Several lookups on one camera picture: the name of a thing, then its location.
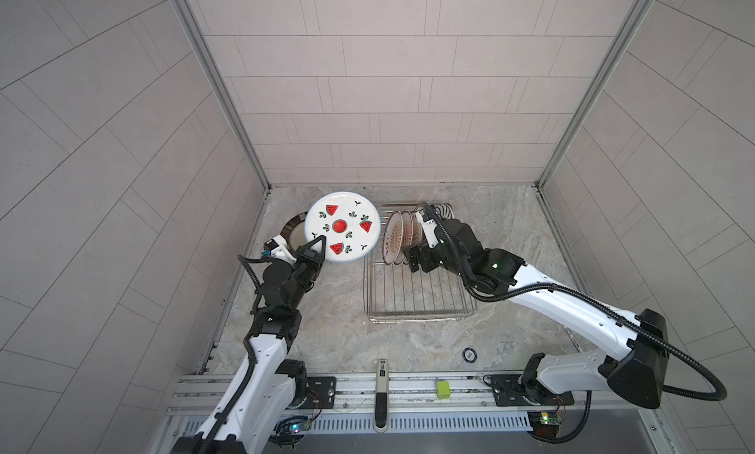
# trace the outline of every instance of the wire dish rack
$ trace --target wire dish rack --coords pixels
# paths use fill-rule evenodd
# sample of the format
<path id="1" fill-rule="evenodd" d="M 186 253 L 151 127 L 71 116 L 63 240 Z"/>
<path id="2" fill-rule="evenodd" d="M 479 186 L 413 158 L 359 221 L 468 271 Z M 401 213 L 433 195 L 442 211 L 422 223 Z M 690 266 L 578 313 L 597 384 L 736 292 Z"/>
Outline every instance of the wire dish rack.
<path id="1" fill-rule="evenodd" d="M 451 218 L 450 204 L 431 204 L 444 219 Z M 381 232 L 390 214 L 414 212 L 419 204 L 383 204 L 380 213 Z M 375 323 L 459 320 L 474 314 L 477 303 L 464 290 L 458 275 L 437 268 L 412 273 L 408 264 L 386 265 L 383 262 L 383 235 L 365 257 L 365 313 Z"/>

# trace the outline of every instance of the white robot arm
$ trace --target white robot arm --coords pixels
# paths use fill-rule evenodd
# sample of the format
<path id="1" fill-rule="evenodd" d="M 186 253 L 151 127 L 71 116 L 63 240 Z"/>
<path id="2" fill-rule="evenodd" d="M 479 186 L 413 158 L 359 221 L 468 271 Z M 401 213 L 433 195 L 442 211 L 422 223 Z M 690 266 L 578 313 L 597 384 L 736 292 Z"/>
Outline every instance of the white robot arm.
<path id="1" fill-rule="evenodd" d="M 556 395 L 570 391 L 613 391 L 646 408 L 660 406 L 662 392 L 699 400 L 726 398 L 726 388 L 703 365 L 667 342 L 665 319 L 651 310 L 642 314 L 601 303 L 562 286 L 520 257 L 500 249 L 483 249 L 469 225 L 457 219 L 442 220 L 424 204 L 417 212 L 427 242 L 405 249 L 412 272 L 443 267 L 458 274 L 465 289 L 480 301 L 510 300 L 532 308 L 573 329 L 597 349 L 574 355 L 533 355 L 516 390 L 532 405 L 547 405 Z M 234 376 L 216 410 L 194 437 L 179 439 L 171 454 L 216 452 L 258 454 L 287 406 L 306 397 L 307 372 L 302 361 L 285 356 L 296 337 L 301 316 L 296 310 L 312 288 L 324 261 L 320 236 L 292 255 L 278 236 L 266 243 L 265 259 L 239 257 L 257 287 L 256 306 L 262 296 L 267 306 L 256 311 L 245 336 L 248 358 Z M 267 262 L 263 283 L 249 263 Z M 703 375 L 714 387 L 711 393 L 664 385 L 669 355 Z M 580 426 L 589 413 L 589 402 Z M 578 430 L 555 439 L 573 439 Z"/>

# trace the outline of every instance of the green sponge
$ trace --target green sponge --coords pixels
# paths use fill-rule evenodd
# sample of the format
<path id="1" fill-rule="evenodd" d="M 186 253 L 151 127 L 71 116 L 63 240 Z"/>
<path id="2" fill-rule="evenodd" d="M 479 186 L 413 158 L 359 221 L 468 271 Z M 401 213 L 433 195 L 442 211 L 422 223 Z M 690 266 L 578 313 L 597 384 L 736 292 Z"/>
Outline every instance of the green sponge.
<path id="1" fill-rule="evenodd" d="M 438 385 L 438 400 L 444 400 L 446 398 L 451 398 L 451 385 L 448 384 L 448 381 L 440 381 L 437 383 Z"/>

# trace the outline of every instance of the gray marble surface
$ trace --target gray marble surface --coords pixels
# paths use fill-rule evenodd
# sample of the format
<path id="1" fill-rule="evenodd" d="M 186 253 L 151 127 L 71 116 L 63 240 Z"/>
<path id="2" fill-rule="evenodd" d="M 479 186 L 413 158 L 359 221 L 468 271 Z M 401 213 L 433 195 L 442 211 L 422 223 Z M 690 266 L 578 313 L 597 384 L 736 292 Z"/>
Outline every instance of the gray marble surface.
<path id="1" fill-rule="evenodd" d="M 574 285 L 535 190 L 524 185 L 273 188 L 252 256 L 259 256 L 262 243 L 280 233 L 288 219 L 338 190 L 354 191 L 374 204 L 448 202 L 483 246 L 511 251 L 562 283 Z M 463 320 L 373 323 L 364 312 L 363 267 L 362 259 L 326 262 L 315 288 L 302 300 L 303 319 L 288 357 L 305 361 L 308 372 L 372 372 L 380 357 L 388 358 L 393 371 L 515 370 L 523 369 L 533 353 L 575 352 L 561 325 L 508 302 L 480 302 L 475 315 Z M 257 268 L 261 274 L 263 266 Z M 244 276 L 208 364 L 212 373 L 231 374 L 239 367 L 253 300 L 254 285 Z M 465 347 L 475 349 L 477 362 L 463 361 Z"/>

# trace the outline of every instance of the watermelon slice print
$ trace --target watermelon slice print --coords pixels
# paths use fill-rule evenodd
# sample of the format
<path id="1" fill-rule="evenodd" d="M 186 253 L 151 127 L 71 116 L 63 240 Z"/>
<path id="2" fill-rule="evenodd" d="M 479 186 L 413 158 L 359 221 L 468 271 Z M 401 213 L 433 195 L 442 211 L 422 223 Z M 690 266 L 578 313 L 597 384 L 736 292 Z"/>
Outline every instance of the watermelon slice print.
<path id="1" fill-rule="evenodd" d="M 333 231 L 336 233 L 343 233 L 346 230 L 346 222 L 344 220 L 336 220 L 333 222 Z"/>

